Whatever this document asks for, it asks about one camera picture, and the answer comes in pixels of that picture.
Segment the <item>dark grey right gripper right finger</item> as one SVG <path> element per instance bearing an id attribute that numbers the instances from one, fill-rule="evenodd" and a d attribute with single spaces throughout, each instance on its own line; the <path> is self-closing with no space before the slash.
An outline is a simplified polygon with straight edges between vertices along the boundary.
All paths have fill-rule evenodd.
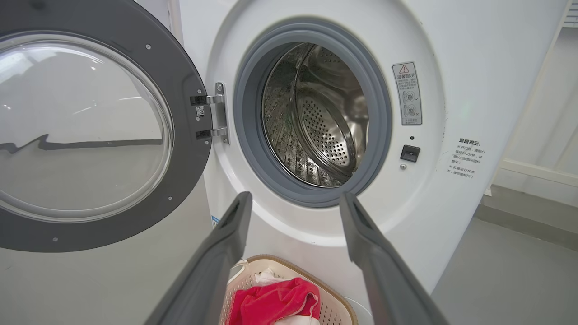
<path id="1" fill-rule="evenodd" d="M 431 296 L 361 202 L 342 193 L 339 210 L 350 260 L 363 272 L 376 325 L 448 325 Z"/>

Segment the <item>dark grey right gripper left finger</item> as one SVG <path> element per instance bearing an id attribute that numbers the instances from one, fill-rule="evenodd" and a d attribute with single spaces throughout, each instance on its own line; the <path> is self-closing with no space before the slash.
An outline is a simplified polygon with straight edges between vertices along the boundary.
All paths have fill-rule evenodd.
<path id="1" fill-rule="evenodd" d="M 154 308 L 146 325 L 218 325 L 231 268 L 246 247 L 252 194 L 241 192 Z"/>

